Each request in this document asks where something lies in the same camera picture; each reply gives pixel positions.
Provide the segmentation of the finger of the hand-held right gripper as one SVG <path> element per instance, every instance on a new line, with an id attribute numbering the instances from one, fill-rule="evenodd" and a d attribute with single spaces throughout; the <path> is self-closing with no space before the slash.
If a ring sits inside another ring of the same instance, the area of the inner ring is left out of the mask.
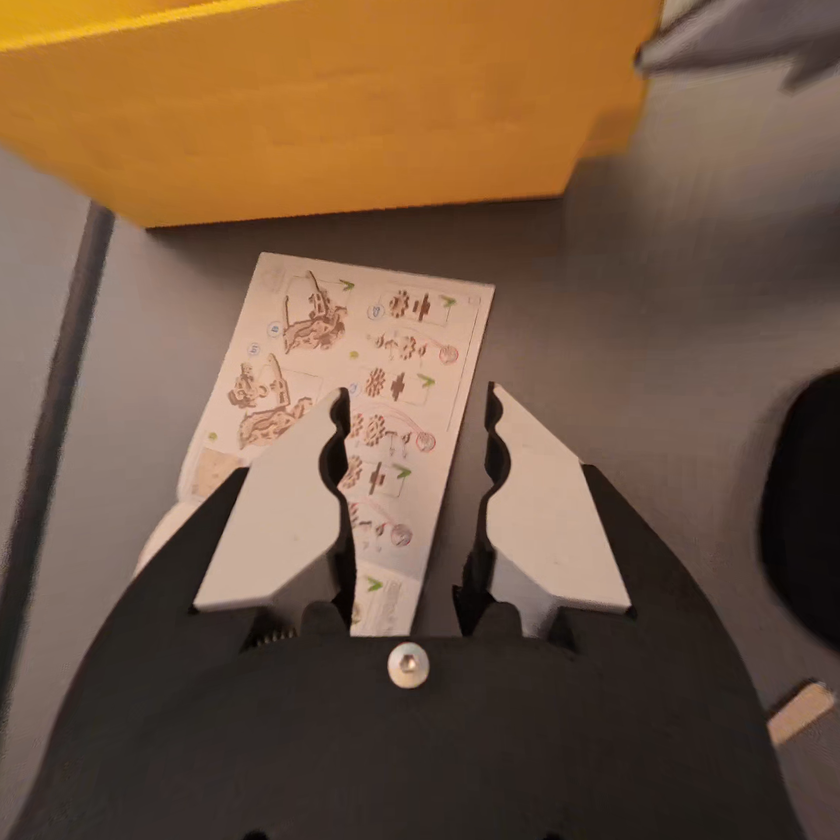
<path id="1" fill-rule="evenodd" d="M 838 1 L 700 2 L 638 49 L 651 77 L 789 60 L 783 90 L 801 90 L 838 71 Z"/>

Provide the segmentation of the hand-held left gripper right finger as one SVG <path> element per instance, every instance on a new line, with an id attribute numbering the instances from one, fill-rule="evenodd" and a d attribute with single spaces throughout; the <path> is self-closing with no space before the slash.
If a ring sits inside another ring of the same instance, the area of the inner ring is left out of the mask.
<path id="1" fill-rule="evenodd" d="M 502 385 L 488 384 L 476 537 L 456 586 L 460 632 L 508 603 L 525 637 L 550 637 L 562 610 L 632 608 L 578 455 Z"/>

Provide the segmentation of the black padded wrist rest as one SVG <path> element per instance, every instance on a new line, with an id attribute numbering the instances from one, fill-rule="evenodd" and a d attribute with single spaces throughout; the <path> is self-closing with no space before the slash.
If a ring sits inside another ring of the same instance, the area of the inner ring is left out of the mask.
<path id="1" fill-rule="evenodd" d="M 759 548 L 784 606 L 838 652 L 838 370 L 814 379 L 784 418 L 762 494 Z"/>

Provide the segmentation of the flat wooden stick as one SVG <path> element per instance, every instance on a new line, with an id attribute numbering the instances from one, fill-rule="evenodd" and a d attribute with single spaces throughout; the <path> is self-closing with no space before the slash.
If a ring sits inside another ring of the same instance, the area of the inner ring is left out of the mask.
<path id="1" fill-rule="evenodd" d="M 808 679 L 789 691 L 766 713 L 766 728 L 775 749 L 780 748 L 831 712 L 835 692 L 822 681 Z"/>

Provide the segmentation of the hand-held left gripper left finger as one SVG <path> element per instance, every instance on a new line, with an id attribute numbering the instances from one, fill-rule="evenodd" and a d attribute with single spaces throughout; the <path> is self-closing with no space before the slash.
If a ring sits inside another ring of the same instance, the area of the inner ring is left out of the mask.
<path id="1" fill-rule="evenodd" d="M 310 604 L 354 605 L 354 538 L 340 482 L 348 471 L 350 395 L 340 387 L 248 467 L 193 605 L 256 608 L 302 632 Z"/>

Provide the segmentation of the printed instruction booklet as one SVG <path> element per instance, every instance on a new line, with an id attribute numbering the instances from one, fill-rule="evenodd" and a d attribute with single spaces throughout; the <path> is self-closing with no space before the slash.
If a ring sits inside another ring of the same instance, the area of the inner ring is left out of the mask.
<path id="1" fill-rule="evenodd" d="M 233 336 L 182 462 L 174 507 L 136 573 L 230 475 L 330 392 L 350 396 L 350 509 L 357 583 L 352 634 L 407 635 L 494 287 L 259 256 Z"/>

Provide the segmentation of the yellow plastic bin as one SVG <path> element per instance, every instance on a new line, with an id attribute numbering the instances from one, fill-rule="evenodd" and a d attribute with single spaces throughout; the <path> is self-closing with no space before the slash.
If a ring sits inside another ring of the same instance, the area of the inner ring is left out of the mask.
<path id="1" fill-rule="evenodd" d="M 555 196 L 663 5 L 2 1 L 2 146 L 143 228 Z"/>

